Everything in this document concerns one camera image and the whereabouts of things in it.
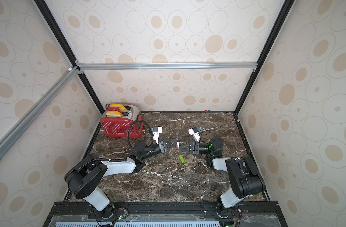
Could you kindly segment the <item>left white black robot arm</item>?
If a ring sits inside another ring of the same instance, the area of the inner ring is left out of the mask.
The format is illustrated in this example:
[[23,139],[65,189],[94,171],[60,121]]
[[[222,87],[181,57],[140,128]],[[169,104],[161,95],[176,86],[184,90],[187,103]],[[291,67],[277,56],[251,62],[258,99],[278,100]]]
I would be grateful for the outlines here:
[[[138,140],[134,146],[131,145],[129,140],[130,130],[137,123],[141,123],[141,129],[145,126],[148,127],[150,145],[147,145],[143,140]],[[106,176],[139,172],[146,165],[146,159],[167,153],[178,143],[178,139],[167,139],[154,144],[153,133],[154,129],[151,129],[146,121],[138,119],[130,124],[126,133],[127,144],[132,152],[129,157],[106,159],[95,154],[86,155],[64,177],[75,198],[87,201],[93,206],[93,211],[97,211],[103,219],[111,218],[116,212],[121,211],[122,208],[115,209],[113,202],[98,187],[98,184]]]

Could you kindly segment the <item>green usb drive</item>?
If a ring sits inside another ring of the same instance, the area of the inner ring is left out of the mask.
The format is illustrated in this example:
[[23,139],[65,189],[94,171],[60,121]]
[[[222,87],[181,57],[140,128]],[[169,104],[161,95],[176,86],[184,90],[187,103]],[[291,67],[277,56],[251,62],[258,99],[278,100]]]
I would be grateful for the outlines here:
[[180,155],[179,157],[180,157],[180,161],[181,161],[181,163],[182,163],[182,164],[185,164],[185,160],[184,160],[183,156],[182,156],[182,155]]

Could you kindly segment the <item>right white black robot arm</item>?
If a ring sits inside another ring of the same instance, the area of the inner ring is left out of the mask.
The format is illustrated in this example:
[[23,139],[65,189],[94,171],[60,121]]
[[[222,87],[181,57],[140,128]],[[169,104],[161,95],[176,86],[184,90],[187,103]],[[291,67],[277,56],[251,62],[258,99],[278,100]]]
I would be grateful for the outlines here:
[[189,142],[178,149],[190,155],[204,154],[205,165],[228,173],[230,187],[217,199],[216,212],[220,218],[238,213],[237,205],[244,199],[265,191],[265,182],[250,156],[231,158],[223,156],[224,140],[214,137],[209,143]]

